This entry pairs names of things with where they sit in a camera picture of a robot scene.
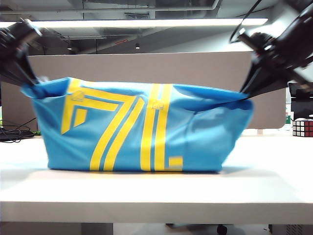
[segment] ceiling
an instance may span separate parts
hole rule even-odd
[[[1,0],[1,20],[131,20],[131,19],[201,19],[234,18],[245,14],[256,0],[217,0],[214,10],[194,11],[136,11],[136,8],[211,7],[216,0]],[[271,18],[271,9],[278,0],[263,0],[255,17]],[[122,10],[88,9],[123,8]],[[7,15],[8,11],[21,11]],[[45,30],[43,37],[33,43],[31,54],[68,53],[146,53],[162,47],[184,43],[214,34],[231,31],[233,27],[177,28],[54,28]],[[140,50],[134,44],[141,43]]]

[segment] rubik's cube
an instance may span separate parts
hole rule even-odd
[[[313,137],[313,120],[294,121],[293,133],[294,136]]]

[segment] white table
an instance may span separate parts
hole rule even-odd
[[[243,135],[219,174],[49,170],[43,140],[0,143],[1,220],[313,224],[313,138]]]

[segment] yellow graphic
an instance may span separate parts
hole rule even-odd
[[[76,116],[75,116],[75,122],[74,127],[83,124],[86,120],[87,115],[87,109],[77,109],[76,110]]]
[[[145,102],[142,98],[139,98],[137,104],[135,105],[134,109],[131,111],[131,114],[125,121],[124,125],[122,126],[121,130],[118,132],[116,138],[114,139],[111,147],[109,148],[108,154],[106,156],[104,162],[103,170],[113,170],[113,166],[115,163],[116,156],[123,145],[129,131],[132,129],[133,125],[137,121],[139,114],[144,106]]]
[[[72,115],[73,115],[75,106],[95,108],[95,109],[101,109],[101,110],[107,110],[107,111],[115,111],[117,107],[120,106],[117,114],[114,116],[114,118],[112,119],[112,121],[110,122],[110,124],[107,126],[106,130],[100,137],[100,140],[98,141],[91,157],[90,170],[99,170],[102,155],[105,149],[107,148],[107,145],[111,137],[113,136],[114,132],[117,130],[123,118],[126,116],[128,111],[130,110],[133,102],[136,99],[136,96],[114,94],[114,93],[104,92],[104,91],[95,90],[91,88],[81,87],[82,82],[83,81],[79,79],[72,79],[72,82],[68,88],[68,93],[73,93],[73,94],[69,94],[66,96],[64,111],[63,111],[62,127],[61,127],[62,134],[70,130]],[[85,85],[85,84],[88,84],[89,86],[91,86],[93,83],[84,82],[82,85]],[[101,99],[111,100],[115,102],[122,102],[122,104],[118,105],[114,103],[107,103],[104,101],[89,99],[89,98],[86,98],[86,96],[92,96],[95,98],[101,98]],[[81,121],[82,119],[83,119],[82,117],[78,117],[77,123],[79,123],[79,121]]]
[[[156,144],[155,144],[155,171],[165,170],[165,135],[166,122],[170,106],[170,98],[172,92],[172,84],[165,84],[161,101],[163,102],[163,109],[159,110],[157,125],[156,125]]]
[[[104,152],[107,154],[104,160],[103,170],[112,171],[118,152],[125,142],[130,130],[136,123],[145,102],[142,98],[136,101],[135,95],[123,95],[109,93],[93,87],[93,82],[85,82],[79,79],[72,79],[68,88],[68,94],[65,97],[61,134],[71,129],[72,120],[74,119],[73,128],[83,124],[88,114],[87,108],[117,111],[109,125],[103,126],[104,132],[95,146],[91,160],[90,170],[100,170],[100,162]],[[155,171],[181,171],[183,167],[183,157],[174,156],[168,159],[168,168],[165,168],[165,142],[166,142],[166,123],[172,92],[172,84],[153,84],[147,103],[145,120],[142,131],[140,146],[140,167],[144,171],[151,171],[151,147],[155,146],[154,165]],[[153,143],[153,133],[155,131],[155,140]]]
[[[152,144],[152,133],[153,125],[155,121],[156,109],[153,108],[161,85],[153,84],[150,92],[145,122],[143,126],[141,148],[140,148],[140,167],[141,170],[151,171],[151,144]]]
[[[182,171],[183,157],[182,156],[169,157],[168,166],[169,166],[169,168],[167,170]]]

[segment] office chair wheel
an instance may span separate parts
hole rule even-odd
[[[217,226],[216,232],[218,235],[226,235],[227,234],[227,227],[223,224],[219,224]]]

